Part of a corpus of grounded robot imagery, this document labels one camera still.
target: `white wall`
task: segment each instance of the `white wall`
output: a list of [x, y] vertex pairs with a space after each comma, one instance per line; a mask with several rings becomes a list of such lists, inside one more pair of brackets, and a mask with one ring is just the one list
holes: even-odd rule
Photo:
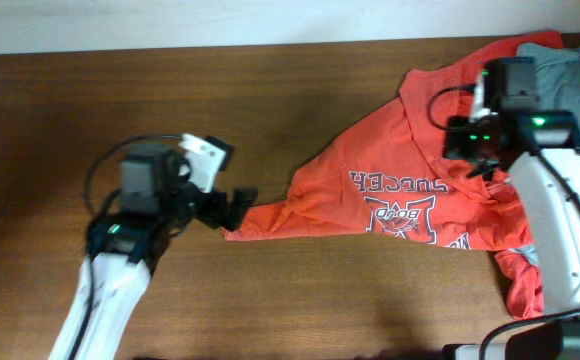
[[0, 0], [0, 53], [580, 32], [580, 0]]

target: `wooden table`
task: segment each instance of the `wooden table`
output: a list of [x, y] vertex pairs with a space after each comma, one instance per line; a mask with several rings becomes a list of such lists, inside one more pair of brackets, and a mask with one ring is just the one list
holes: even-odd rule
[[[293, 172], [393, 98], [412, 68], [496, 38], [0, 56], [0, 359], [45, 358], [77, 282], [95, 156], [140, 133], [212, 134], [237, 151], [218, 187], [283, 199]], [[580, 35], [565, 36], [580, 45]], [[118, 182], [112, 163], [100, 199]], [[343, 359], [478, 342], [509, 321], [484, 252], [378, 235], [173, 241], [119, 358]]]

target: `green led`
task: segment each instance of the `green led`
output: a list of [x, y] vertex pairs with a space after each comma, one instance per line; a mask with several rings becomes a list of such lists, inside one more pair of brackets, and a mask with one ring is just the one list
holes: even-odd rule
[[108, 232], [110, 234], [116, 234], [117, 232], [119, 232], [119, 229], [121, 229], [121, 225], [119, 224], [114, 224], [110, 227], [110, 230], [108, 230]]
[[538, 117], [535, 116], [532, 118], [532, 122], [536, 125], [536, 126], [543, 126], [543, 124], [546, 123], [546, 119], [542, 118], [542, 117]]

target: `green light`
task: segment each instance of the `green light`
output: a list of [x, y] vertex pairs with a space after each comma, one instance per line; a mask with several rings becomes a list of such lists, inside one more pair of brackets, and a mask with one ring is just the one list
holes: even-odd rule
[[537, 126], [543, 126], [546, 123], [546, 119], [537, 116], [532, 118], [532, 122]]

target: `red hoodie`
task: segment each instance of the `red hoodie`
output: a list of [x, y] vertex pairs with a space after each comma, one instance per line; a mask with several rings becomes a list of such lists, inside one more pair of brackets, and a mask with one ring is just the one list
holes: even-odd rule
[[[455, 85], [474, 83], [489, 60], [515, 56], [526, 42], [562, 48], [558, 32], [492, 43], [441, 70], [412, 70], [400, 97], [342, 133], [330, 147], [299, 169], [287, 200], [251, 209], [241, 229], [227, 240], [376, 232], [459, 249], [500, 250], [532, 242], [514, 189], [468, 179], [471, 165], [442, 158], [445, 133], [426, 115], [430, 98]], [[440, 97], [435, 119], [466, 115], [472, 96]]]

